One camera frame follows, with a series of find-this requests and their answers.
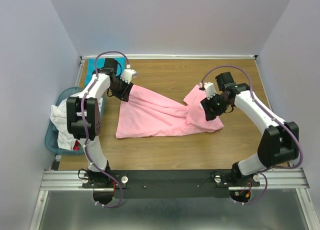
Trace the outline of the pink t-shirt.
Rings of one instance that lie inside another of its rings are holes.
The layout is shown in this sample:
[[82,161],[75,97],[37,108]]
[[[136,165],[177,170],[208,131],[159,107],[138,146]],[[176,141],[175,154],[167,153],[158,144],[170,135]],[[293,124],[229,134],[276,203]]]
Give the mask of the pink t-shirt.
[[178,137],[213,133],[224,125],[217,117],[206,121],[201,100],[206,93],[198,85],[185,96],[185,104],[134,85],[129,100],[120,104],[115,136],[117,139]]

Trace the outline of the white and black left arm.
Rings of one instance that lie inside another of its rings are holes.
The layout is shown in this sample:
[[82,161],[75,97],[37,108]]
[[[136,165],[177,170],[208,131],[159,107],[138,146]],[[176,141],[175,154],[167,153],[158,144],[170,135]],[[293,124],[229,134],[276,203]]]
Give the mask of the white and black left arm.
[[129,64],[122,66],[118,60],[106,58],[102,67],[94,68],[90,82],[79,95],[66,100],[67,131],[78,140],[84,151],[88,167],[83,181],[88,184],[101,188],[109,184],[118,188],[125,186],[119,177],[111,175],[109,162],[102,151],[99,100],[105,92],[110,92],[111,96],[128,102],[135,74]]

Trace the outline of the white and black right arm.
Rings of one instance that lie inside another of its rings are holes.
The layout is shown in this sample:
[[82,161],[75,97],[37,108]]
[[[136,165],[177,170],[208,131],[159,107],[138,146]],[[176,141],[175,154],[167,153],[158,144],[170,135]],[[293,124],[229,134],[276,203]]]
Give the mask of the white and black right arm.
[[232,165],[228,179],[234,185],[241,186],[258,172],[299,158],[299,127],[295,122],[287,122],[267,108],[252,90],[251,83],[237,84],[230,72],[219,74],[215,80],[217,86],[204,81],[199,84],[206,95],[200,102],[206,121],[225,114],[228,107],[238,108],[261,133],[256,153]]

